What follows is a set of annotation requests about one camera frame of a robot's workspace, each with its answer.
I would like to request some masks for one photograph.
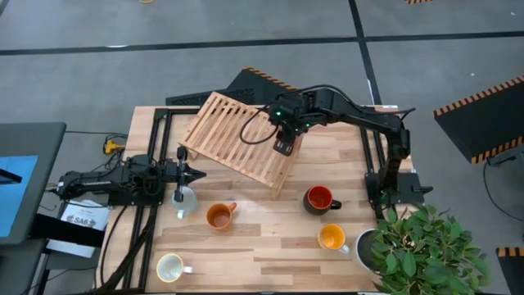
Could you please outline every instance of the orange mug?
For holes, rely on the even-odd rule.
[[[324,249],[350,253],[350,248],[346,245],[346,232],[340,225],[324,225],[318,233],[318,243]]]
[[[215,204],[207,211],[207,223],[214,229],[225,229],[233,219],[233,210],[237,207],[236,203],[227,206],[225,204]]]

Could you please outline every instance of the gray floor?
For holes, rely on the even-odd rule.
[[[451,34],[524,30],[522,0],[357,0],[366,35]],[[0,49],[355,36],[342,0],[11,0],[0,17]],[[522,247],[524,224],[490,203],[481,166],[463,159],[432,118],[449,102],[524,74],[524,38],[369,43],[384,104],[416,107],[406,119],[413,163],[427,201],[452,208],[488,253],[494,274],[486,291],[508,293],[496,247]],[[357,103],[371,103],[357,43],[275,45],[147,52],[0,57],[0,122],[57,121],[68,129],[127,132],[133,108],[162,105],[178,94],[220,89],[243,66],[296,87],[329,83]],[[106,159],[103,136],[67,134],[51,181],[68,170],[90,170]],[[497,202],[524,216],[524,165],[488,170]],[[43,204],[57,203],[45,195]],[[46,294],[83,292],[92,271],[49,282]]]

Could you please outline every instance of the desk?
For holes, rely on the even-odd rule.
[[[135,108],[125,157],[147,153],[154,109]],[[168,158],[176,159],[178,141],[193,117],[174,116]],[[368,137],[374,165],[378,167],[373,135],[368,133]],[[160,139],[161,134],[156,151],[160,150]],[[376,225],[364,184],[367,169],[359,128],[344,123],[312,128],[304,136],[299,156],[277,201],[271,201],[271,191],[263,184],[203,156],[189,163],[207,173],[207,177],[190,185],[198,196],[199,207],[187,219],[179,220],[169,200],[176,185],[167,186],[165,203],[159,207],[156,219],[148,293],[374,290],[365,269],[347,255],[321,249],[316,239],[323,224],[338,223],[346,231],[346,244],[350,245],[365,229]],[[401,170],[412,168],[410,158],[402,162]],[[302,198],[315,184],[328,186],[335,199],[342,202],[342,209],[324,216],[308,215]],[[207,209],[219,202],[238,204],[233,226],[224,232],[215,231],[206,223]],[[108,229],[120,210],[111,212]],[[136,207],[128,208],[111,237],[104,269],[106,279],[129,249],[135,211]],[[172,284],[161,282],[156,276],[156,263],[169,252],[179,254],[187,266],[194,268],[195,274],[183,275]],[[132,287],[138,284],[141,260],[139,253]]]
[[[65,131],[64,123],[0,125],[0,157],[38,156],[11,234],[7,238],[0,238],[2,293],[19,294],[33,281],[46,241],[26,239]]]

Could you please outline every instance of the mug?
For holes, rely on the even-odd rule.
[[[305,210],[315,216],[326,214],[329,210],[342,208],[342,203],[333,200],[333,194],[329,188],[322,185],[315,185],[304,195]]]
[[[350,254],[350,248],[346,245],[346,233],[340,225],[324,225],[318,233],[318,244],[324,249]]]
[[[174,200],[174,192],[171,196],[171,204],[175,207],[177,212],[177,217],[179,219],[184,218],[189,212],[195,210],[198,205],[198,200],[195,192],[188,186],[182,186],[180,188],[181,193],[183,194],[183,201],[176,202]]]
[[[182,273],[192,274],[191,266],[184,266],[180,256],[170,253],[165,254],[156,264],[156,275],[164,283],[173,283],[180,278]]]
[[[227,206],[215,204],[207,211],[207,223],[214,229],[225,229],[233,219],[233,210],[237,207],[236,203]]]

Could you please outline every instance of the mug handle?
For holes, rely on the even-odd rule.
[[[183,267],[183,272],[185,272],[186,274],[192,274],[193,273],[193,268],[191,266],[184,266]]]
[[[329,209],[331,209],[331,210],[338,210],[340,208],[342,208],[342,203],[337,201],[337,200],[333,200],[331,202],[331,207]]]
[[[347,245],[342,246],[342,248],[338,249],[338,251],[344,254],[350,254],[350,248],[347,247]]]
[[[237,207],[236,203],[231,203],[231,205],[229,205],[229,210],[231,210],[231,212],[233,212],[233,210],[235,210],[236,207]]]

